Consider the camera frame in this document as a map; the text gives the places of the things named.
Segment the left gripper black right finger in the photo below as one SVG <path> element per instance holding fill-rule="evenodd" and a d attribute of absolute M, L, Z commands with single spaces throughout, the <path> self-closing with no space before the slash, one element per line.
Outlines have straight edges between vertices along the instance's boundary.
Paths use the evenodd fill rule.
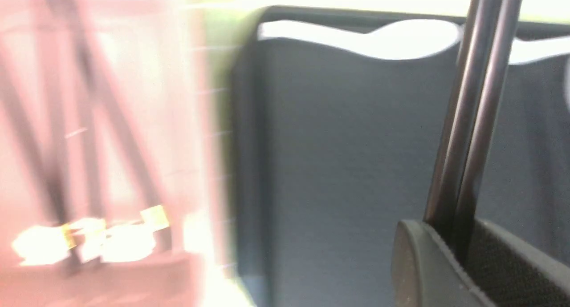
<path fill-rule="evenodd" d="M 466 270 L 496 307 L 567 307 L 569 268 L 505 228 L 477 220 Z"/>

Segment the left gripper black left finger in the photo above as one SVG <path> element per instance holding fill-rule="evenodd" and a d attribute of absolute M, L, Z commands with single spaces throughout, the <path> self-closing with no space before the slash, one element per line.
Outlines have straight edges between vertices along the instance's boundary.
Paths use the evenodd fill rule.
<path fill-rule="evenodd" d="M 422 221 L 398 222 L 391 258 L 397 307 L 493 307 L 439 234 Z"/>

